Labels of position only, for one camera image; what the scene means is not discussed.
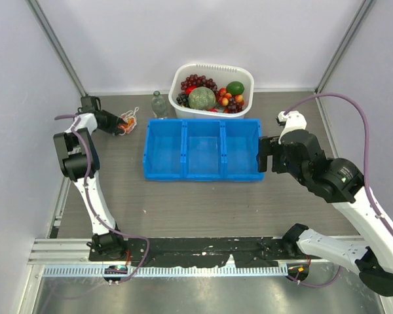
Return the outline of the dark grape bunch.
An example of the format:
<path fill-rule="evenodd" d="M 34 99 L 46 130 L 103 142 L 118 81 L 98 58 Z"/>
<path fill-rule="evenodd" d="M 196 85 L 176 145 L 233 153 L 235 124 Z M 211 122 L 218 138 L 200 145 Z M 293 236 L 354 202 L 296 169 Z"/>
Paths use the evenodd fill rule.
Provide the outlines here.
<path fill-rule="evenodd" d="M 176 101 L 177 101 L 178 105 L 180 105 L 181 107 L 186 107 L 186 108 L 190 107 L 189 106 L 189 96 L 185 92 L 178 94 Z"/>

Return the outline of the right blue bin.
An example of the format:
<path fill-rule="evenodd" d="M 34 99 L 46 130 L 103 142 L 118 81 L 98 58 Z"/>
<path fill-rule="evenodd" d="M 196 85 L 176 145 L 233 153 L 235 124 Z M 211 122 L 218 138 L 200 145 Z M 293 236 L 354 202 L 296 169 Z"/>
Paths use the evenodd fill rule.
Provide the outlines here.
<path fill-rule="evenodd" d="M 262 135 L 258 119 L 224 120 L 225 180 L 257 182 L 263 180 L 258 172 L 257 154 Z"/>

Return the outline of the green mango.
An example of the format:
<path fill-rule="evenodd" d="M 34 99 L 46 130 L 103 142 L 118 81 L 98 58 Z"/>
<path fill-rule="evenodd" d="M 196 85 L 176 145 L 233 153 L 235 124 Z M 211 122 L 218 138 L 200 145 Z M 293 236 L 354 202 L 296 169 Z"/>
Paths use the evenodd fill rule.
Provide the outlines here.
<path fill-rule="evenodd" d="M 226 90 L 232 96 L 241 95 L 245 91 L 244 85 L 239 81 L 232 81 L 226 86 Z"/>

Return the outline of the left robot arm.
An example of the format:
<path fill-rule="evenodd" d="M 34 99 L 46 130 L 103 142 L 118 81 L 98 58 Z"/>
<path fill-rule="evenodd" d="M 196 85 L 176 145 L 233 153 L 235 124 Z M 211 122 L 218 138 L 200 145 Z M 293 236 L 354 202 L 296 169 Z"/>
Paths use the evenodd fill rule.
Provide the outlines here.
<path fill-rule="evenodd" d="M 77 188 L 92 225 L 92 237 L 86 244 L 95 260 L 118 261 L 126 255 L 126 242 L 107 207 L 99 180 L 100 159 L 92 134 L 101 130 L 110 135 L 122 134 L 124 120 L 102 109 L 96 96 L 81 97 L 75 114 L 63 114 L 55 120 L 71 118 L 66 131 L 53 136 L 61 172 Z"/>

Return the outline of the aluminium frame rail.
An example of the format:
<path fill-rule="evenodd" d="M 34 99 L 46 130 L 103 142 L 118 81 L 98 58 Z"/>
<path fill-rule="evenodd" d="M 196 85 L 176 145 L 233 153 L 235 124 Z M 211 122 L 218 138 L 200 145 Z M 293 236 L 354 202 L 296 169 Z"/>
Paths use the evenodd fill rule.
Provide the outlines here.
<path fill-rule="evenodd" d="M 87 263 L 90 248 L 88 239 L 36 239 L 28 258 L 28 265 Z"/>

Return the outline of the red yellow peaches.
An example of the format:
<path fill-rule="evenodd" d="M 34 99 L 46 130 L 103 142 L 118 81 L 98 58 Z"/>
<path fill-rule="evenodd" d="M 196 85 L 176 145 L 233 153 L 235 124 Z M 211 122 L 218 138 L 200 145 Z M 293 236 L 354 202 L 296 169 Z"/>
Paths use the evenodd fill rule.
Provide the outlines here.
<path fill-rule="evenodd" d="M 244 97 L 242 94 L 232 95 L 226 88 L 216 93 L 217 108 L 222 113 L 234 114 L 243 111 Z"/>

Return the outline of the left blue bin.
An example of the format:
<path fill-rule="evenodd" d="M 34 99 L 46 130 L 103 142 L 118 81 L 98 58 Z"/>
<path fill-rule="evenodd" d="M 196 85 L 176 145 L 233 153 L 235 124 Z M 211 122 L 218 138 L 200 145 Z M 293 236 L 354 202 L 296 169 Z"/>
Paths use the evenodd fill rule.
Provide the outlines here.
<path fill-rule="evenodd" d="M 143 151 L 143 176 L 148 181 L 177 181 L 182 177 L 181 120 L 148 121 Z"/>

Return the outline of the green melon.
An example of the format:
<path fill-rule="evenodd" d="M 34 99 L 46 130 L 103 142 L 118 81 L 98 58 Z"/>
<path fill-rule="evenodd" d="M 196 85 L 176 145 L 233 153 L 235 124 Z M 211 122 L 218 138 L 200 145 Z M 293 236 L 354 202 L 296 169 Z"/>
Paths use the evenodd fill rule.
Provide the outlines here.
<path fill-rule="evenodd" d="M 216 98 L 214 92 L 206 87 L 195 88 L 189 94 L 189 106 L 195 110 L 208 110 L 215 107 Z"/>

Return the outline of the clear glass bottle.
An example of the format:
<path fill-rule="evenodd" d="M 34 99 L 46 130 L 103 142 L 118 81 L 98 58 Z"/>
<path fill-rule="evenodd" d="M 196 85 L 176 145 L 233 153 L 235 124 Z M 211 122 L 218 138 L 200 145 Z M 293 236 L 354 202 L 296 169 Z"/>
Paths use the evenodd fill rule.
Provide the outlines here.
<path fill-rule="evenodd" d="M 158 90 L 153 92 L 151 100 L 151 108 L 155 118 L 166 119 L 168 118 L 168 105 Z"/>

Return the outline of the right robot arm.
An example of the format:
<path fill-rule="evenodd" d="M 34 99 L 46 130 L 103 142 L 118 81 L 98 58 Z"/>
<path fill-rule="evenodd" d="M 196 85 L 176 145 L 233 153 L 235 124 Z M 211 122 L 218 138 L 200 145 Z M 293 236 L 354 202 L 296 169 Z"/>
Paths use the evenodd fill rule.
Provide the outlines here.
<path fill-rule="evenodd" d="M 348 244 L 294 224 L 283 236 L 290 258 L 317 256 L 356 274 L 381 296 L 393 296 L 393 220 L 375 199 L 363 173 L 349 160 L 328 158 L 315 135 L 295 130 L 283 136 L 260 137 L 258 170 L 289 173 L 300 185 L 342 213 L 365 240 Z"/>

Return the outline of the white plastic basket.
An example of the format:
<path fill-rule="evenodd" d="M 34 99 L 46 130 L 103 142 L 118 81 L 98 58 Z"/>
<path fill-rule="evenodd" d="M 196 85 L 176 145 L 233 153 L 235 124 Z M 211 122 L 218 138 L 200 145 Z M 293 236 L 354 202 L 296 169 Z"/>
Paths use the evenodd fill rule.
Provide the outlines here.
<path fill-rule="evenodd" d="M 180 119 L 243 119 L 253 91 L 254 78 L 243 68 L 188 63 L 176 71 L 168 99 Z"/>

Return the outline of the red grape bunch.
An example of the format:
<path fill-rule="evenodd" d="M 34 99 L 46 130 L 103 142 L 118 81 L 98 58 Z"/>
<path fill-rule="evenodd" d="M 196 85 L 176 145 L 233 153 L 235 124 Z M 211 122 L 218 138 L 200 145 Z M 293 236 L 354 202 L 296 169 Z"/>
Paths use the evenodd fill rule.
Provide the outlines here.
<path fill-rule="evenodd" d="M 208 78 L 205 75 L 198 76 L 197 74 L 189 75 L 180 83 L 182 92 L 195 87 L 206 87 L 211 89 L 213 92 L 217 92 L 218 86 L 212 78 Z"/>

